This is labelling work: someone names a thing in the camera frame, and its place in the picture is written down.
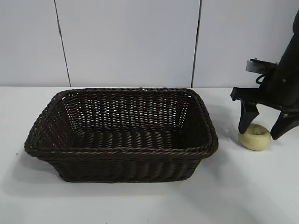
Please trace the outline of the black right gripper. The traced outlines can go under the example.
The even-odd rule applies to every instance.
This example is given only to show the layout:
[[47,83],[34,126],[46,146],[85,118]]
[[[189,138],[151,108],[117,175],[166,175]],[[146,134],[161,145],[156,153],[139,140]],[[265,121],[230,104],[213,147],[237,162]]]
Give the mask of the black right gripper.
[[[250,69],[258,73],[258,88],[233,88],[230,96],[233,101],[239,100],[241,106],[239,133],[244,134],[251,122],[259,115],[257,104],[274,109],[286,109],[288,112],[299,110],[299,69],[275,68]],[[278,140],[288,131],[299,125],[298,114],[280,114],[271,129],[271,136]]]

